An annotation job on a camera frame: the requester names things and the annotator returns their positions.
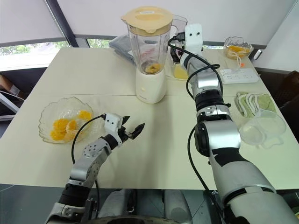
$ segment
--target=green cloth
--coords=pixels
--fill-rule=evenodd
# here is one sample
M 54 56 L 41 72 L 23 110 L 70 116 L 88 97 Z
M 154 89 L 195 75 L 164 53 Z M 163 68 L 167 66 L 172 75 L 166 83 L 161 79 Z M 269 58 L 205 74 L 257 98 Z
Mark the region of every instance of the green cloth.
M 235 104 L 242 116 L 252 118 L 258 109 L 276 112 L 275 105 L 268 94 L 239 92 Z

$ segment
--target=glass dish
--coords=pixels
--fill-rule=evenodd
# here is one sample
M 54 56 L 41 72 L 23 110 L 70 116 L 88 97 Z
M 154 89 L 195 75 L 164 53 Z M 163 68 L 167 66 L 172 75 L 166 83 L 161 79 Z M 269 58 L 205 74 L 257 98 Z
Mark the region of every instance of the glass dish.
M 86 111 L 89 113 L 89 115 L 91 115 L 91 118 L 93 117 L 92 108 L 88 104 L 83 103 L 76 97 L 62 98 L 57 102 L 49 103 L 49 105 L 47 105 L 42 111 L 39 120 L 39 136 L 43 139 L 43 141 L 50 143 L 72 142 L 72 139 L 74 138 L 74 135 L 77 133 L 78 129 L 89 120 L 89 118 L 79 118 L 78 115 L 80 111 Z M 71 140 L 53 140 L 53 138 L 51 137 L 53 124 L 58 119 L 68 119 L 76 121 L 77 126 L 75 130 L 72 132 L 73 137 Z M 78 136 L 76 142 L 82 140 L 84 137 L 88 135 L 88 133 L 90 133 L 89 125 L 87 125 L 80 132 L 80 135 Z
M 248 56 L 253 51 L 253 46 L 245 42 L 243 37 L 231 36 L 224 42 L 224 54 L 230 59 L 237 59 L 236 55 L 240 58 Z

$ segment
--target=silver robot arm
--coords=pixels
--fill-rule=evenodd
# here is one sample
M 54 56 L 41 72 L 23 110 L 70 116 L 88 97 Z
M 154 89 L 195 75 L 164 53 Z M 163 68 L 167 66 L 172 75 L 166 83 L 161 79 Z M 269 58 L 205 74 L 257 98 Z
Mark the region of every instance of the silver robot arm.
M 204 59 L 201 33 L 199 24 L 186 26 L 185 49 Z M 186 53 L 180 63 L 188 76 L 207 66 Z M 299 220 L 262 172 L 239 154 L 240 134 L 223 101 L 219 76 L 206 69 L 194 75 L 190 84 L 197 111 L 196 149 L 209 158 L 226 221 L 298 224 Z
M 47 218 L 48 224 L 79 223 L 88 210 L 85 207 L 89 192 L 98 176 L 100 167 L 112 150 L 120 147 L 128 138 L 135 139 L 143 130 L 144 124 L 132 133 L 126 132 L 122 125 L 129 116 L 105 114 L 105 131 L 107 135 L 85 146 L 82 156 L 71 169 L 71 176 L 57 203 L 54 204 Z

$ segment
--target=power cord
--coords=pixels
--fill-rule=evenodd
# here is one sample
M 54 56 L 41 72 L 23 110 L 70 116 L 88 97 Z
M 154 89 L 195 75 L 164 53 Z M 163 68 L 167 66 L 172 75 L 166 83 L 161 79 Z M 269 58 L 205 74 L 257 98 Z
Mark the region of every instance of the power cord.
M 199 57 L 198 55 L 195 55 L 195 54 L 193 54 L 193 53 L 191 53 L 191 52 L 189 52 L 189 51 L 187 51 L 187 50 L 185 50 L 185 49 L 183 49 L 183 48 L 179 48 L 179 47 L 177 47 L 177 46 L 172 45 L 171 42 L 174 41 L 174 40 L 180 40 L 180 41 L 185 40 L 185 34 L 184 34 L 184 33 L 180 33 L 180 34 L 178 34 L 177 36 L 171 38 L 171 39 L 168 41 L 168 46 L 170 46 L 171 48 L 180 50 L 180 51 L 182 51 L 182 52 L 184 52 L 184 53 L 186 53 L 186 54 L 189 54 L 189 55 L 191 55 L 191 56 L 197 58 L 198 60 L 202 61 L 203 63 L 205 63 L 205 64 L 207 65 L 206 67 L 201 68 L 201 69 L 195 71 L 194 73 L 192 73 L 192 74 L 188 77 L 188 79 L 187 79 L 187 81 L 186 81 L 186 90 L 187 90 L 188 94 L 190 95 L 190 97 L 192 97 L 192 99 L 194 99 L 193 95 L 192 95 L 191 92 L 189 91 L 189 86 L 188 86 L 188 84 L 189 84 L 189 82 L 190 82 L 190 79 L 191 79 L 193 76 L 197 75 L 199 72 L 204 71 L 204 70 L 209 69 L 209 68 L 212 69 L 212 70 L 216 73 L 216 75 L 217 75 L 217 78 L 218 78 L 219 83 L 220 83 L 220 89 L 221 89 L 221 95 L 222 95 L 222 94 L 223 94 L 223 84 L 222 84 L 222 80 L 221 80 L 221 78 L 220 78 L 220 75 L 218 74 L 218 72 L 217 72 L 217 70 L 216 70 L 216 69 L 220 68 L 220 65 L 219 65 L 219 64 L 210 64 L 209 62 L 205 61 L 203 58 Z M 191 141 L 191 137 L 192 137 L 194 131 L 195 131 L 195 127 L 191 130 L 191 132 L 190 132 L 190 134 L 189 134 L 189 137 L 188 137 L 188 143 L 187 143 L 187 151 L 188 151 L 188 157 L 189 157 L 190 164 L 191 164 L 191 166 L 192 166 L 192 168 L 193 168 L 193 170 L 194 170 L 196 176 L 198 177 L 199 181 L 201 182 L 202 186 L 204 187 L 204 189 L 205 189 L 206 192 L 208 193 L 208 196 L 210 197 L 210 199 L 211 199 L 211 201 L 212 201 L 212 204 L 216 207 L 217 212 L 219 213 L 219 215 L 221 216 L 221 218 L 224 220 L 224 217 L 223 217 L 223 214 L 222 214 L 222 210 L 221 210 L 219 204 L 216 202 L 216 200 L 215 200 L 215 198 L 213 197 L 213 195 L 212 195 L 212 193 L 211 193 L 209 187 L 206 185 L 205 181 L 202 179 L 201 175 L 199 174 L 199 172 L 197 171 L 197 169 L 196 169 L 196 167 L 195 167 L 195 165 L 194 165 L 194 163 L 193 163 L 193 159 L 192 159 L 191 151 L 190 151 L 190 141 Z
M 96 120 L 98 118 L 105 118 L 105 114 L 101 114 L 100 116 L 97 116 L 97 117 L 94 117 L 93 119 L 90 119 L 88 122 L 86 122 L 85 124 L 82 125 L 82 127 L 80 127 L 80 129 L 78 130 L 74 140 L 73 140 L 73 143 L 71 145 L 71 160 L 73 162 L 73 164 L 75 164 L 75 157 L 74 157 L 74 148 L 75 148 L 75 143 L 76 143 L 76 140 L 80 134 L 80 132 L 83 130 L 83 128 L 88 125 L 90 122 L 92 122 L 93 120 Z M 96 209 L 96 216 L 95 218 L 98 217 L 98 214 L 100 212 L 100 189 L 99 189 L 99 185 L 98 185 L 98 181 L 97 179 L 95 180 L 95 187 L 97 189 L 97 209 Z
M 206 185 L 205 181 L 202 179 L 201 175 L 199 174 L 199 172 L 197 171 L 194 163 L 193 163 L 193 159 L 191 156 L 191 151 L 190 151 L 190 141 L 191 141 L 191 137 L 194 133 L 195 127 L 191 130 L 189 137 L 188 137 L 188 143 L 187 143 L 187 151 L 188 151 L 188 157 L 189 157 L 189 161 L 191 163 L 191 166 L 196 174 L 196 176 L 198 177 L 198 179 L 200 180 L 202 186 L 204 187 L 204 189 L 206 190 L 207 194 L 209 195 L 211 201 L 212 201 L 212 205 L 215 205 L 217 212 L 219 213 L 219 215 L 221 216 L 221 218 L 224 220 L 223 214 L 222 214 L 222 210 L 219 206 L 219 204 L 216 202 L 215 198 L 213 197 L 209 187 Z

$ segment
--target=plastic lid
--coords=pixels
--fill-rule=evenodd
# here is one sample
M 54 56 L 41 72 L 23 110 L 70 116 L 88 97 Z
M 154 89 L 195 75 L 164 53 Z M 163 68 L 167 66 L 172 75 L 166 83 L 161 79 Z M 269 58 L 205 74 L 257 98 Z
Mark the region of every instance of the plastic lid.
M 259 129 L 258 126 L 247 123 L 240 128 L 240 135 L 244 142 L 257 146 L 265 141 L 264 133 Z
M 121 19 L 138 35 L 160 35 L 170 30 L 172 14 L 162 8 L 143 6 L 129 11 Z
M 285 122 L 272 111 L 260 109 L 256 121 L 268 136 L 279 136 L 286 131 Z

